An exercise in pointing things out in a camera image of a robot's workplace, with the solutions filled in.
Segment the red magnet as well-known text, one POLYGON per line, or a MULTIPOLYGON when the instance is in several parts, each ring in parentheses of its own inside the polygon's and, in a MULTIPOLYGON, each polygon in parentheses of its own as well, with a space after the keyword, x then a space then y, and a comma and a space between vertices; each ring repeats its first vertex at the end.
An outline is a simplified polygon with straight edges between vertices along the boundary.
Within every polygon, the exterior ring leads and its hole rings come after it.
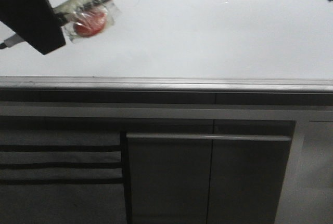
POLYGON ((114 26, 116 18, 121 14, 113 3, 102 4, 69 14, 68 23, 63 26, 65 36, 73 43, 102 34, 114 26))

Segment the white whiteboard with metal frame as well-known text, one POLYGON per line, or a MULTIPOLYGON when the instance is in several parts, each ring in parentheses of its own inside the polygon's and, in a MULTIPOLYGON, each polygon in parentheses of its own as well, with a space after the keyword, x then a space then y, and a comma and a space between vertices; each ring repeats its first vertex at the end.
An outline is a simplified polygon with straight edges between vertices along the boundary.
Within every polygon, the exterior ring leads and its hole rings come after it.
POLYGON ((328 0, 114 2, 97 36, 2 50, 1 88, 332 92, 328 0))

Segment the grey drawer unit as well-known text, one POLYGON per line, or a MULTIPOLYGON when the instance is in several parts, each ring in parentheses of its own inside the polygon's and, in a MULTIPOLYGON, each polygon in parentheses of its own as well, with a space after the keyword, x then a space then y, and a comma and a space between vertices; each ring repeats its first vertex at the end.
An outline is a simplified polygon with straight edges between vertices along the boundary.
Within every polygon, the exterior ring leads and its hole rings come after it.
POLYGON ((1 223, 131 223, 122 131, 1 120, 1 223))

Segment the grey cabinet with doors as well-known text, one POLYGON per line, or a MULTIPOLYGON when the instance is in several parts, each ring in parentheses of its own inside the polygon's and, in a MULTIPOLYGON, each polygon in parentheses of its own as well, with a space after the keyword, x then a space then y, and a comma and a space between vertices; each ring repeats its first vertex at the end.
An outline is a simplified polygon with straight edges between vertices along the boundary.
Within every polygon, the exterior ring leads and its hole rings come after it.
POLYGON ((134 223, 274 223, 294 126, 152 120, 128 127, 134 223))

